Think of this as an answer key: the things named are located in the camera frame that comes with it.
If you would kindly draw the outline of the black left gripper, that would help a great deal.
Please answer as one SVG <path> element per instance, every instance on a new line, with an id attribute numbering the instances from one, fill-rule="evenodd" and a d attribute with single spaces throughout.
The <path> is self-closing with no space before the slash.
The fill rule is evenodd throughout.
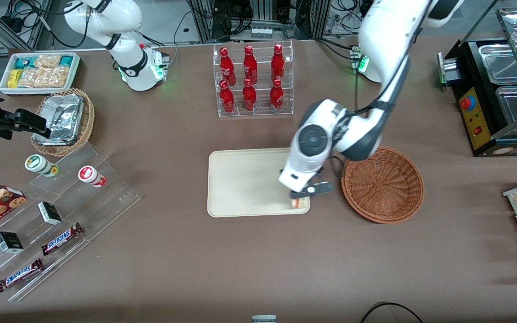
<path id="1" fill-rule="evenodd" d="M 300 192 L 290 191 L 289 196 L 292 200 L 300 200 L 309 196 L 319 196 L 332 192 L 333 184 L 328 181 L 314 183 L 312 180 L 308 182 L 307 188 L 303 188 Z"/>

